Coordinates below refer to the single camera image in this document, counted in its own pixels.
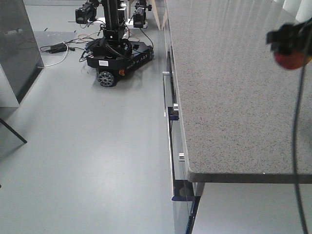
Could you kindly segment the black idle robot arm left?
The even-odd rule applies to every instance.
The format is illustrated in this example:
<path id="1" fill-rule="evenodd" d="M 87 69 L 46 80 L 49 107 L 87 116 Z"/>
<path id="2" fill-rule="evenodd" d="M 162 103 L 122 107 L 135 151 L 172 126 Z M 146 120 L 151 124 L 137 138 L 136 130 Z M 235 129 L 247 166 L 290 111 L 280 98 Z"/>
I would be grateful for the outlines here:
<path id="1" fill-rule="evenodd" d="M 95 21 L 99 5 L 100 2 L 98 0 L 87 0 L 82 7 L 75 10 L 76 23 L 87 25 L 88 22 Z"/>

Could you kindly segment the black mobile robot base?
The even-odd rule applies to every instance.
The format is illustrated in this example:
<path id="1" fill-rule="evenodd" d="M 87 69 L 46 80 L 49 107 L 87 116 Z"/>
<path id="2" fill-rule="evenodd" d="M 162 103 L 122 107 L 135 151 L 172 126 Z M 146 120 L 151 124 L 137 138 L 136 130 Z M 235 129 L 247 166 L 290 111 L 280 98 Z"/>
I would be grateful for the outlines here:
<path id="1" fill-rule="evenodd" d="M 99 42 L 88 50 L 87 65 L 97 70 L 97 81 L 103 87 L 113 87 L 119 78 L 140 68 L 154 58 L 150 45 L 140 41 L 122 40 L 118 47 L 107 41 Z"/>

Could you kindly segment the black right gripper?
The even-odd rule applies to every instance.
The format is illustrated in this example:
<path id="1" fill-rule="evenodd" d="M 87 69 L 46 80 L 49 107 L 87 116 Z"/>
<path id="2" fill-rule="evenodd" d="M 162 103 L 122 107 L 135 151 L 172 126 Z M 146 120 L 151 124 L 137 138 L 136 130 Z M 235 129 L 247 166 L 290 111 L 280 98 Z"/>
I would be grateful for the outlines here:
<path id="1" fill-rule="evenodd" d="M 271 51 L 280 55 L 290 55 L 293 52 L 304 53 L 308 47 L 307 54 L 312 55 L 312 19 L 298 23 L 285 23 L 278 30 L 269 31 L 266 34 L 266 44 L 271 46 Z"/>

